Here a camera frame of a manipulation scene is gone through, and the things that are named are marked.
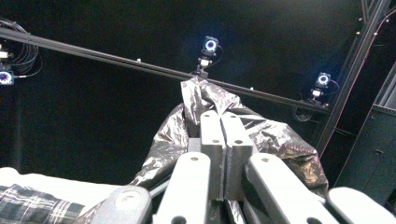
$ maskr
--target black metal rail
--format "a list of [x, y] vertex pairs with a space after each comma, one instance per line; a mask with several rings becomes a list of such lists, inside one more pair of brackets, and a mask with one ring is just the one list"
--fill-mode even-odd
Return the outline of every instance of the black metal rail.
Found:
[[368, 16], [367, 10], [372, 10], [371, 17], [368, 18], [367, 24], [363, 26], [360, 39], [358, 39], [358, 42], [355, 41], [354, 46], [348, 54], [343, 71], [339, 76], [339, 82], [342, 84], [342, 87], [335, 99], [329, 118], [326, 123], [320, 125], [320, 130], [316, 132], [317, 135], [314, 137], [314, 145], [320, 157], [332, 137], [332, 133], [347, 103], [347, 98], [366, 60], [367, 52], [376, 36], [375, 32], [378, 25], [389, 9], [390, 4], [390, 0], [377, 0], [372, 2], [370, 8], [366, 8], [368, 4], [365, 1], [361, 2], [363, 14]]
[[[22, 42], [25, 44], [30, 44], [34, 46], [38, 46], [44, 49], [52, 49], [56, 51], [60, 51], [63, 53], [68, 53], [72, 55], [77, 55], [83, 58], [93, 59], [99, 62], [104, 63], [112, 63], [119, 66], [124, 66], [128, 68], [133, 68], [139, 71], [148, 72], [151, 74], [164, 76], [164, 77], [172, 77], [181, 80], [187, 80], [193, 77], [193, 75], [188, 73], [179, 72], [176, 70], [163, 68], [160, 66], [148, 64], [148, 63], [140, 63], [135, 60], [121, 58], [118, 56], [114, 56], [111, 54], [106, 54], [103, 52], [91, 50], [91, 49], [84, 49], [81, 47], [68, 45], [62, 42], [49, 40], [46, 38], [42, 38], [39, 36], [23, 34], [20, 32], [12, 31], [5, 28], [0, 28], [0, 37], [5, 39], [10, 39], [18, 42]], [[253, 91], [248, 88], [243, 88], [239, 86], [235, 86], [229, 83], [220, 82], [214, 79], [209, 79], [211, 83], [221, 86], [227, 91], [237, 93], [240, 95], [246, 95], [258, 99], [263, 99], [269, 102], [279, 103], [282, 105], [290, 105], [290, 106], [299, 106], [300, 108], [308, 109], [310, 111], [315, 111], [323, 114], [328, 114], [329, 110], [327, 108], [323, 108], [317, 105], [311, 105], [304, 102], [292, 100], [289, 98], [273, 95], [270, 93], [262, 92], [262, 91]]]

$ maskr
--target metal frame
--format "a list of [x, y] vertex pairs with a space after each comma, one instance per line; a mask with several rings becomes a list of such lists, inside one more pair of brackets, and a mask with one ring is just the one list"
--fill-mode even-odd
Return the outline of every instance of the metal frame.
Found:
[[[352, 48], [349, 51], [348, 56], [346, 57], [343, 71], [341, 72], [338, 80], [339, 83], [342, 84], [341, 89], [336, 95], [336, 98], [334, 100], [335, 103], [332, 104], [331, 110], [318, 105], [311, 105], [305, 102], [295, 101], [289, 98], [273, 95], [262, 91], [253, 91], [247, 88], [235, 86], [213, 79], [209, 79], [208, 81], [218, 86], [221, 86], [227, 91], [239, 95], [246, 95], [282, 105], [298, 106], [300, 108], [304, 108], [310, 111], [325, 114], [327, 116], [326, 122], [322, 122], [321, 124], [319, 124], [319, 126], [317, 127], [317, 131], [315, 132], [311, 141], [311, 145], [316, 147], [318, 154], [321, 157], [325, 147], [327, 146], [330, 138], [332, 137], [333, 130], [336, 127], [339, 118], [341, 117], [341, 113], [346, 105], [348, 95], [351, 92], [353, 84], [360, 73], [361, 65], [366, 60], [366, 53], [370, 48], [371, 42], [375, 38], [375, 31], [378, 24], [380, 23], [381, 16], [383, 16], [387, 11], [390, 1], [391, 0], [361, 0], [361, 10], [363, 14], [364, 25], [362, 28], [361, 36], [358, 36], [357, 39], [355, 39]], [[133, 68], [139, 71], [148, 72], [159, 76], [172, 77], [181, 80], [186, 80], [193, 77], [193, 75], [191, 74], [179, 72], [176, 70], [167, 69], [148, 63], [141, 63], [135, 60], [121, 58], [91, 49], [84, 49], [72, 45], [67, 45], [62, 42], [57, 42], [34, 35], [23, 34], [5, 28], [0, 28], [0, 37], [38, 46], [40, 48], [53, 49], [56, 51], [77, 55], [80, 57], [89, 58], [104, 63], [112, 63], [115, 65]]]
[[375, 105], [387, 106], [389, 99], [396, 97], [396, 62], [393, 64], [384, 85], [376, 96]]
[[246, 173], [275, 223], [338, 223], [279, 157], [256, 153]]
[[389, 8], [390, 0], [377, 0], [371, 1], [371, 5], [367, 8], [367, 2], [362, 0], [363, 16], [371, 16], [362, 28], [361, 36], [355, 40], [347, 58], [344, 63], [343, 71], [339, 76], [339, 83], [342, 87], [336, 95], [335, 103], [331, 113], [325, 124], [321, 124], [314, 136], [314, 146], [316, 147], [319, 156], [323, 152], [332, 137], [332, 133], [341, 117], [344, 107], [347, 103], [347, 98], [352, 91], [353, 85], [361, 71], [362, 65], [367, 59], [367, 52], [371, 47], [371, 43], [376, 36], [376, 29], [381, 22], [382, 17], [385, 15]]
[[209, 189], [209, 199], [222, 201], [224, 198], [226, 148], [221, 130], [220, 117], [216, 111], [209, 110], [201, 115], [200, 121], [200, 152], [206, 154], [211, 162], [210, 181], [212, 185]]
[[177, 159], [153, 223], [206, 223], [209, 206], [210, 159], [188, 152]]
[[242, 176], [245, 164], [253, 155], [253, 142], [242, 120], [233, 113], [225, 112], [221, 115], [221, 127], [226, 139], [226, 174], [224, 199], [243, 201], [245, 194], [242, 190]]
[[[68, 44], [65, 44], [62, 42], [49, 40], [49, 39], [42, 38], [39, 36], [28, 35], [28, 34], [20, 33], [17, 31], [8, 30], [6, 28], [0, 28], [0, 37], [18, 41], [18, 42], [25, 43], [25, 44], [38, 46], [38, 47], [44, 48], [44, 49], [52, 49], [52, 50], [60, 51], [63, 53], [80, 56], [83, 58], [93, 59], [93, 60], [96, 60], [99, 62], [112, 63], [112, 64], [123, 66], [123, 67], [133, 68], [133, 69], [136, 69], [139, 71], [148, 72], [148, 73], [159, 75], [159, 76], [172, 77], [172, 78], [181, 79], [181, 80], [187, 80], [187, 79], [194, 77], [194, 75], [191, 75], [188, 73], [183, 73], [183, 72], [179, 72], [176, 70], [163, 68], [163, 67], [152, 65], [149, 63], [140, 63], [135, 60], [121, 58], [118, 56], [106, 54], [106, 53], [91, 50], [91, 49], [84, 49], [81, 47], [68, 45]], [[266, 101], [279, 103], [282, 105], [299, 106], [301, 108], [319, 112], [319, 113], [324, 113], [324, 114], [329, 113], [329, 110], [327, 108], [323, 108], [323, 107], [320, 107], [317, 105], [311, 105], [308, 103], [295, 101], [295, 100], [292, 100], [289, 98], [273, 95], [273, 94], [262, 92], [262, 91], [253, 91], [253, 90], [250, 90], [247, 88], [235, 86], [235, 85], [217, 81], [214, 79], [208, 79], [208, 81], [210, 81], [211, 83], [214, 83], [218, 86], [223, 87], [227, 91], [230, 91], [230, 92], [233, 92], [236, 94], [251, 96], [251, 97], [263, 99]]]

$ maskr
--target coiled wire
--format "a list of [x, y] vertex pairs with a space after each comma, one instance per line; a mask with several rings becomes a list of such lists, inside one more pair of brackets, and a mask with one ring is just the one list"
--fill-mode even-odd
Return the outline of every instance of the coiled wire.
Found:
[[[9, 21], [7, 19], [0, 18], [0, 27], [28, 34], [15, 21]], [[37, 58], [40, 62], [38, 69], [33, 73], [29, 73], [35, 66], [35, 60], [37, 60]], [[38, 52], [37, 46], [22, 44], [21, 51], [19, 52], [18, 56], [11, 59], [7, 64], [10, 65], [11, 70], [18, 75], [14, 77], [32, 77], [41, 71], [43, 62]]]

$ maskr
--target glowing light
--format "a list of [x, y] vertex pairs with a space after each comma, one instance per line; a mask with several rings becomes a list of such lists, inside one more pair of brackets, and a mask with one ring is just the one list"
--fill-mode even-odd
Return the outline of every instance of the glowing light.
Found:
[[320, 91], [312, 91], [312, 94], [316, 97], [319, 97], [321, 95]]
[[329, 82], [329, 77], [326, 75], [321, 75], [320, 77], [318, 77], [318, 83], [321, 85], [327, 85], [327, 83]]
[[215, 51], [216, 47], [217, 47], [217, 44], [214, 40], [209, 40], [205, 44], [205, 48], [208, 51]]
[[9, 72], [0, 72], [0, 84], [8, 85], [12, 83], [12, 75]]

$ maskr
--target black cable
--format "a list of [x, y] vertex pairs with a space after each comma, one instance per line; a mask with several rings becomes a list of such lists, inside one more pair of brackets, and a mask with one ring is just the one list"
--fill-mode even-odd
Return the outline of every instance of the black cable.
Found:
[[[318, 121], [318, 120], [310, 119], [309, 121], [319, 124], [319, 121]], [[355, 138], [358, 137], [357, 134], [351, 133], [351, 132], [349, 132], [349, 131], [347, 131], [347, 130], [344, 130], [344, 129], [334, 128], [334, 131], [337, 132], [337, 133], [339, 133], [339, 134], [341, 134], [341, 135], [350, 135], [351, 137], [355, 137]]]
[[29, 75], [14, 76], [14, 77], [15, 78], [22, 78], [22, 77], [32, 77], [32, 76], [37, 75], [41, 71], [41, 69], [43, 68], [43, 59], [41, 58], [40, 54], [38, 54], [38, 58], [40, 59], [40, 67], [35, 72], [33, 72], [32, 74], [29, 74]]
[[334, 94], [336, 94], [337, 92], [340, 91], [340, 85], [338, 85], [338, 83], [337, 83], [336, 81], [334, 81], [334, 80], [332, 80], [332, 79], [330, 79], [329, 81], [330, 81], [332, 84], [335, 85], [335, 87], [337, 88], [337, 90], [336, 90], [336, 91], [332, 91], [332, 92], [330, 92], [330, 93], [323, 94], [324, 96], [326, 96], [326, 95], [334, 95]]
[[389, 10], [389, 13], [388, 13], [386, 16], [388, 17], [389, 14], [390, 14], [390, 13], [393, 13], [394, 11], [396, 11], [396, 6], [392, 7], [392, 8]]
[[[7, 19], [0, 18], [0, 27], [5, 27], [10, 30], [18, 31], [24, 34], [28, 34], [20, 25], [18, 25], [15, 21], [9, 21]], [[40, 59], [39, 68], [29, 74], [29, 72], [35, 67], [35, 62], [37, 57]], [[18, 74], [15, 77], [32, 77], [35, 76], [38, 72], [41, 71], [43, 66], [43, 61], [41, 56], [38, 54], [38, 47], [22, 44], [21, 51], [19, 55], [14, 59], [10, 60], [8, 65], [11, 66], [11, 70]]]
[[221, 59], [223, 58], [223, 56], [224, 56], [224, 49], [223, 49], [220, 45], [218, 45], [218, 48], [221, 49], [221, 56], [220, 56], [220, 58], [217, 59], [217, 60], [216, 60], [215, 62], [213, 62], [212, 64], [210, 64], [208, 67], [211, 67], [211, 66], [215, 65], [216, 63], [219, 63], [219, 62], [221, 61]]
[[313, 116], [313, 112], [312, 111], [308, 111], [306, 109], [302, 109], [298, 106], [294, 106], [291, 109], [291, 114], [293, 116], [294, 119], [296, 119], [297, 121], [300, 122], [306, 122], [311, 120], [312, 116]]

